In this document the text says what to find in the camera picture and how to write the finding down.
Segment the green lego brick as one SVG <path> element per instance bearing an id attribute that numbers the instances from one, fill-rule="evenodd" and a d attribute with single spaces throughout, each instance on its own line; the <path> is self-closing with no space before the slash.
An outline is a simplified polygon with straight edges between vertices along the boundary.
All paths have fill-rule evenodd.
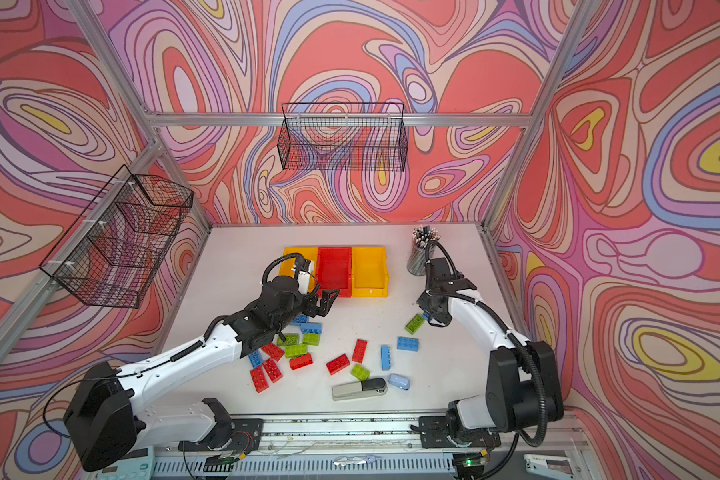
<path id="1" fill-rule="evenodd" d="M 284 347 L 285 356 L 287 359 L 293 359 L 308 354 L 308 346 L 306 344 L 297 343 L 286 345 Z"/>
<path id="2" fill-rule="evenodd" d="M 301 342 L 301 337 L 299 334 L 294 334 L 294 333 L 279 334 L 277 337 L 276 345 L 279 347 L 287 347 L 287 346 L 298 345 L 300 342 Z"/>
<path id="3" fill-rule="evenodd" d="M 417 331 L 426 323 L 426 319 L 422 314 L 416 314 L 404 327 L 409 335 L 415 335 Z"/>
<path id="4" fill-rule="evenodd" d="M 350 374 L 359 381 L 366 381 L 370 377 L 370 371 L 359 363 L 353 365 Z"/>
<path id="5" fill-rule="evenodd" d="M 306 345 L 318 346 L 320 344 L 321 335 L 316 333 L 304 333 L 302 341 Z"/>

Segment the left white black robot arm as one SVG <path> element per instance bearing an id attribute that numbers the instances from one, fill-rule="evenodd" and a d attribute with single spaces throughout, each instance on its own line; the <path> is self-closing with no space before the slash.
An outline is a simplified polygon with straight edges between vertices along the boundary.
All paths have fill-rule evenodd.
<path id="1" fill-rule="evenodd" d="M 103 470 L 134 450 L 160 444 L 188 442 L 208 450 L 228 445 L 235 427 L 219 400 L 169 408 L 155 403 L 273 343 L 298 316 L 327 316 L 340 292 L 321 288 L 311 276 L 311 262 L 302 254 L 281 256 L 265 268 L 255 300 L 214 318 L 199 337 L 140 362 L 91 367 L 63 416 L 83 470 Z"/>

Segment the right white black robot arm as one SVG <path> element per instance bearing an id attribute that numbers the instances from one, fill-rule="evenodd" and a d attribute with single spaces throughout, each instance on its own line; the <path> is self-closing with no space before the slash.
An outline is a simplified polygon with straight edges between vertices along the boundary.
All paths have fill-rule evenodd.
<path id="1" fill-rule="evenodd" d="M 530 447 L 541 446 L 549 424 L 564 415 L 553 349 L 502 320 L 451 260 L 430 259 L 424 268 L 417 304 L 427 323 L 445 328 L 458 321 L 488 358 L 484 393 L 449 404 L 449 434 L 462 442 L 480 431 L 512 432 Z"/>

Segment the red plastic bin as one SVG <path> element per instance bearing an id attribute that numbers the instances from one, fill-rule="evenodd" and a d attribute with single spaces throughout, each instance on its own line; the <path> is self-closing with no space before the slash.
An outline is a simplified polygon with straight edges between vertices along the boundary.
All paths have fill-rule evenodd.
<path id="1" fill-rule="evenodd" d="M 351 247 L 318 248 L 317 280 L 321 290 L 338 290 L 340 297 L 350 297 L 351 273 Z"/>

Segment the left yellow plastic bin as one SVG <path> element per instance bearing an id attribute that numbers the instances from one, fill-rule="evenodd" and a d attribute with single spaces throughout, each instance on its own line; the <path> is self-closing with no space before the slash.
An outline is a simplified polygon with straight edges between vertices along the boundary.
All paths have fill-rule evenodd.
<path id="1" fill-rule="evenodd" d="M 284 249 L 284 255 L 299 254 L 305 260 L 309 261 L 309 287 L 313 288 L 316 281 L 318 248 L 317 247 L 287 247 Z M 288 258 L 279 265 L 279 274 L 295 278 L 296 258 Z"/>

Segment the yellow plastic bin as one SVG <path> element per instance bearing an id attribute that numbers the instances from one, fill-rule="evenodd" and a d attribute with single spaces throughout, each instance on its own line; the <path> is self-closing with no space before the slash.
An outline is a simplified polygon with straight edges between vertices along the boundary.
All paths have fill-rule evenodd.
<path id="1" fill-rule="evenodd" d="M 354 298 L 386 298 L 389 292 L 387 254 L 384 247 L 352 248 L 351 294 Z"/>
<path id="2" fill-rule="evenodd" d="M 287 247 L 284 249 L 284 255 L 299 254 L 305 260 L 309 261 L 309 287 L 313 288 L 316 281 L 318 248 L 317 247 Z M 296 258 L 288 258 L 279 265 L 279 274 L 295 278 Z"/>

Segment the red lego brick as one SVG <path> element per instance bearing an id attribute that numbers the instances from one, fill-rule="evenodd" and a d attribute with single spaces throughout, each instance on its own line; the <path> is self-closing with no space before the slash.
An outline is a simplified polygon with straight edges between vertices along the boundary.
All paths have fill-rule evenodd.
<path id="1" fill-rule="evenodd" d="M 280 359 L 282 359 L 285 356 L 285 351 L 273 343 L 264 345 L 261 348 L 261 350 L 263 353 L 265 353 L 269 358 L 273 359 L 275 362 L 278 362 Z"/>
<path id="2" fill-rule="evenodd" d="M 263 391 L 265 391 L 269 388 L 267 375 L 262 366 L 253 368 L 250 371 L 250 377 L 251 377 L 254 389 L 257 393 L 262 393 Z"/>
<path id="3" fill-rule="evenodd" d="M 292 371 L 296 371 L 313 364 L 312 355 L 307 353 L 289 360 L 289 366 Z"/>
<path id="4" fill-rule="evenodd" d="M 326 368 L 331 376 L 347 368 L 351 364 L 346 354 L 342 354 L 326 363 Z"/>
<path id="5" fill-rule="evenodd" d="M 283 378 L 277 361 L 274 358 L 267 359 L 263 364 L 263 369 L 272 383 L 276 383 Z"/>
<path id="6" fill-rule="evenodd" d="M 355 363 L 363 362 L 366 351 L 367 351 L 367 346 L 368 346 L 368 342 L 366 340 L 364 340 L 364 339 L 356 340 L 356 343 L 355 343 L 355 346 L 353 349 L 353 353 L 352 353 L 352 361 L 353 362 L 355 362 Z"/>

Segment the mesh cup of pencils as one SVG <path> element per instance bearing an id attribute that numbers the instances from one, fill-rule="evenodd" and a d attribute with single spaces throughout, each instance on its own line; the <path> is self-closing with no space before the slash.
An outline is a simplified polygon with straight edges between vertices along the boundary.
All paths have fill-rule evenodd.
<path id="1" fill-rule="evenodd" d="M 423 225 L 412 232 L 412 245 L 407 260 L 407 270 L 413 276 L 425 275 L 425 257 L 431 240 L 438 240 L 439 233 L 434 227 Z"/>

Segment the right yellow plastic bin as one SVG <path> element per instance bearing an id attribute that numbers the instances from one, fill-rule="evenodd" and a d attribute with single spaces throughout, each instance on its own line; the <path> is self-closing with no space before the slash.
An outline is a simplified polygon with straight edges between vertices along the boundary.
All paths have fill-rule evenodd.
<path id="1" fill-rule="evenodd" d="M 351 294 L 354 298 L 386 298 L 389 292 L 387 254 L 384 247 L 352 248 Z"/>

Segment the light blue computer mouse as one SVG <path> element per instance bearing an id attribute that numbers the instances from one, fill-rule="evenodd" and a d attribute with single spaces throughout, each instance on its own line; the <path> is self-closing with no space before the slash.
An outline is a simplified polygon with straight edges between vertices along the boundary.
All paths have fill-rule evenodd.
<path id="1" fill-rule="evenodd" d="M 395 373 L 391 373 L 389 375 L 388 383 L 390 386 L 393 386 L 403 391 L 408 391 L 411 386 L 411 381 L 409 378 Z"/>

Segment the grey black stapler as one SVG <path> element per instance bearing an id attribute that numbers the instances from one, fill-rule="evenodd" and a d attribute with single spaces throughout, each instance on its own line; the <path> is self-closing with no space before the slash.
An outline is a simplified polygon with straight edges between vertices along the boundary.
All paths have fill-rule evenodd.
<path id="1" fill-rule="evenodd" d="M 334 401 L 348 401 L 383 396 L 388 389 L 384 378 L 374 377 L 366 380 L 335 385 L 332 387 Z"/>

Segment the white label device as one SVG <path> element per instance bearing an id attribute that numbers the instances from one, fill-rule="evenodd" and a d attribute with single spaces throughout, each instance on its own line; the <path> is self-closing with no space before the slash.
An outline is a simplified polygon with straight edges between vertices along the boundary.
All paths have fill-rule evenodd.
<path id="1" fill-rule="evenodd" d="M 528 474 L 553 480 L 575 479 L 576 470 L 565 456 L 524 454 L 523 461 Z"/>

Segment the white calculator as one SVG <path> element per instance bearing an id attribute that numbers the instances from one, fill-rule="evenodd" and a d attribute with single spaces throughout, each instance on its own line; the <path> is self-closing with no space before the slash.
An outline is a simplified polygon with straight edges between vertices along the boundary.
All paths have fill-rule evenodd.
<path id="1" fill-rule="evenodd" d="M 154 448 L 134 450 L 96 474 L 97 480 L 151 479 L 155 466 Z"/>

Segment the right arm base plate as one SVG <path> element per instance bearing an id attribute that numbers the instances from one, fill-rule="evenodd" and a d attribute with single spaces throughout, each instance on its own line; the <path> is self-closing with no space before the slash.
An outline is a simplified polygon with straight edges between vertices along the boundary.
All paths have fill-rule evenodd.
<path id="1" fill-rule="evenodd" d="M 466 429 L 449 415 L 420 416 L 410 430 L 425 449 L 479 448 L 491 451 L 501 446 L 500 436 L 486 429 Z"/>

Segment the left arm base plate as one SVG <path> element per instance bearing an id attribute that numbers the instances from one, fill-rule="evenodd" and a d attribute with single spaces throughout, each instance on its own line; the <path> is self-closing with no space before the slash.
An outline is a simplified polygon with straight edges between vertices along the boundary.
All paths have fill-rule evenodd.
<path id="1" fill-rule="evenodd" d="M 210 433 L 199 442 L 180 441 L 181 452 L 232 452 L 249 454 L 259 448 L 264 420 L 261 418 L 233 419 L 229 426 Z"/>

